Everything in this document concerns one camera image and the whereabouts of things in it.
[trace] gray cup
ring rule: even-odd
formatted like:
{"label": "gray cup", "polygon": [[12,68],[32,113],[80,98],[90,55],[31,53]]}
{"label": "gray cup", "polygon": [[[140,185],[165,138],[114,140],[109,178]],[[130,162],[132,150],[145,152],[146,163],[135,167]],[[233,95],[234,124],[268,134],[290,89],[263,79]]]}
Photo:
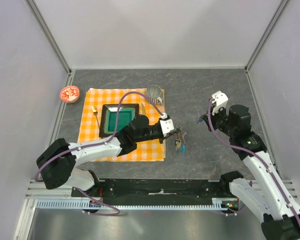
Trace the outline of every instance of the gray cup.
{"label": "gray cup", "polygon": [[154,102],[155,104],[162,105],[163,101],[163,92],[162,89],[157,85],[148,86],[145,94]]}

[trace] green plate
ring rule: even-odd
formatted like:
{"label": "green plate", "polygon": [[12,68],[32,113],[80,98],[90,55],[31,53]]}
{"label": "green plate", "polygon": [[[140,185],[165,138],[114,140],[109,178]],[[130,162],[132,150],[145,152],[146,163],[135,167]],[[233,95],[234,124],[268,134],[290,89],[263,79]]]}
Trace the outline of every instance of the green plate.
{"label": "green plate", "polygon": [[[101,124],[99,130],[100,138],[109,137],[114,133],[117,110],[118,104],[105,104],[102,106]],[[139,104],[121,104],[117,131],[120,131],[123,127],[127,126],[136,115],[139,115]]]}

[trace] white wall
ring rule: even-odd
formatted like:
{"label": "white wall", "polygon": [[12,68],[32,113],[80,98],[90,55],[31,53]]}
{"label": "white wall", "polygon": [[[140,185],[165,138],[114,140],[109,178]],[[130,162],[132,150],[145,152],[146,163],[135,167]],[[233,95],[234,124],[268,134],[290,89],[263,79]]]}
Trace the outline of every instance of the white wall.
{"label": "white wall", "polygon": [[292,0],[250,71],[282,175],[300,199],[300,0]]}
{"label": "white wall", "polygon": [[280,0],[35,0],[71,68],[243,67]]}
{"label": "white wall", "polygon": [[12,239],[66,83],[23,0],[0,0],[0,240]]}

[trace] bowl of food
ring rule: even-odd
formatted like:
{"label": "bowl of food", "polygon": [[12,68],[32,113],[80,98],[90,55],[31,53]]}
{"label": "bowl of food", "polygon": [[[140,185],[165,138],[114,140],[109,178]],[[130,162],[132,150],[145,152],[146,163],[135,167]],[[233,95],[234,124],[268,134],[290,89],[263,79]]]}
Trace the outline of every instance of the bowl of food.
{"label": "bowl of food", "polygon": [[60,99],[67,104],[72,104],[79,99],[80,90],[76,86],[66,86],[60,92]]}

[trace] placemat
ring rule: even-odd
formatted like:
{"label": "placemat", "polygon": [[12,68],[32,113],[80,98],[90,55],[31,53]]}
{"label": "placemat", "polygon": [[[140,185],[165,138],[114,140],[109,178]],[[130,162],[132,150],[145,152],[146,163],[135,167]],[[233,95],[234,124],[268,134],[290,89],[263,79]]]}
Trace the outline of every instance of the placemat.
{"label": "placemat", "polygon": [[[92,112],[92,106],[96,106],[98,111],[98,120],[101,122],[102,107],[104,104],[118,104],[121,97],[127,92],[140,92],[146,94],[146,88],[137,89],[94,89],[90,88],[85,95],[83,112],[80,124],[78,143],[90,142],[101,139],[99,137],[99,127],[97,119]],[[156,109],[138,94],[130,94],[125,97],[123,104],[143,104],[146,116],[149,118],[149,124],[154,125],[158,122],[160,114]],[[165,106],[157,105],[160,111],[165,111]],[[133,152],[118,157],[103,157],[96,159],[95,162],[153,162],[163,161],[165,157],[166,141],[163,144],[159,140],[151,140],[137,143],[137,149]]]}

